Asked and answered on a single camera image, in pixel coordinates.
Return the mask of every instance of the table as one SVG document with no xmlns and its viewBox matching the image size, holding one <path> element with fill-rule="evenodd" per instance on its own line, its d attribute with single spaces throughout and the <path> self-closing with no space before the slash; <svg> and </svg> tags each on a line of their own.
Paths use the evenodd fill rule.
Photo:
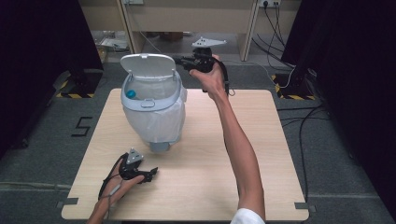
<svg viewBox="0 0 396 224">
<path fill-rule="evenodd" d="M 235 115 L 255 148 L 265 194 L 267 220 L 306 220 L 297 174 L 269 91 L 237 90 L 230 97 Z M 120 89 L 111 91 L 65 205 L 65 219 L 87 219 L 102 180 L 116 159 L 134 147 L 145 156 L 139 170 L 159 167 L 151 183 L 132 188 L 112 209 L 117 220 L 231 220 L 238 195 L 224 146 L 219 114 L 201 90 L 188 90 L 180 141 L 155 154 L 129 125 Z"/>
<path fill-rule="evenodd" d="M 258 0 L 145 0 L 144 5 L 121 5 L 133 53 L 146 39 L 140 32 L 202 32 L 237 34 L 241 61 L 248 55 Z"/>
</svg>

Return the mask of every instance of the black backdrop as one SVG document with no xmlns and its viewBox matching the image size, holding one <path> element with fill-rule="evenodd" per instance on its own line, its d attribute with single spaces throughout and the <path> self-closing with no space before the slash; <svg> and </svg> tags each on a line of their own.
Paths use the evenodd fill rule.
<svg viewBox="0 0 396 224">
<path fill-rule="evenodd" d="M 303 0 L 285 50 L 300 62 L 326 2 Z M 396 3 L 341 1 L 308 58 L 351 154 L 396 220 Z"/>
<path fill-rule="evenodd" d="M 0 44 L 1 158 L 33 129 L 62 72 L 103 67 L 77 0 L 2 0 Z"/>
</svg>

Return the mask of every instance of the person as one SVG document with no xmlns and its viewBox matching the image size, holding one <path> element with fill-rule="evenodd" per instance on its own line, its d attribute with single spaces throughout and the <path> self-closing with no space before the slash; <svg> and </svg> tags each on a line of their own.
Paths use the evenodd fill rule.
<svg viewBox="0 0 396 224">
<path fill-rule="evenodd" d="M 262 224 L 265 220 L 265 205 L 259 164 L 254 149 L 239 125 L 228 95 L 224 90 L 221 68 L 218 63 L 215 63 L 209 73 L 191 69 L 190 75 L 200 80 L 203 90 L 207 91 L 219 111 L 224 141 L 239 191 L 238 209 L 231 224 Z M 120 183 L 120 176 L 115 177 L 107 184 L 103 195 L 108 195 Z M 133 185 L 142 180 L 143 176 L 138 176 L 123 181 L 120 188 L 110 197 L 110 204 L 116 202 Z M 102 197 L 97 202 L 88 223 L 101 223 L 106 215 L 108 205 L 106 196 Z"/>
</svg>

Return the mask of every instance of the black stand base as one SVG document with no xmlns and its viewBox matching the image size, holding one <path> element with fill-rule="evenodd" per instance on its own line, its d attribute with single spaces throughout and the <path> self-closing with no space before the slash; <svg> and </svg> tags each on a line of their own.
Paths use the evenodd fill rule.
<svg viewBox="0 0 396 224">
<path fill-rule="evenodd" d="M 276 93 L 279 98 L 291 100 L 315 100 L 314 95 L 308 89 L 305 78 L 299 84 L 289 82 L 290 74 L 275 74 L 272 76 L 276 85 Z"/>
<path fill-rule="evenodd" d="M 92 98 L 103 73 L 85 73 L 84 80 L 77 82 L 72 76 L 67 77 L 56 97 Z"/>
</svg>

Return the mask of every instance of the person's right hand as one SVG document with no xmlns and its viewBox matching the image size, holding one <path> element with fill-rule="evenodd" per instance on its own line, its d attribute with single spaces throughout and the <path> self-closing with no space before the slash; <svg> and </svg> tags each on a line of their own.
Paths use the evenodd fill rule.
<svg viewBox="0 0 396 224">
<path fill-rule="evenodd" d="M 219 59 L 218 55 L 213 55 L 213 57 L 217 60 Z M 191 69 L 190 75 L 200 80 L 202 89 L 207 91 L 209 97 L 213 100 L 216 100 L 219 96 L 227 96 L 224 90 L 223 74 L 218 63 L 214 63 L 212 71 L 208 73 L 202 73 L 196 69 Z"/>
</svg>

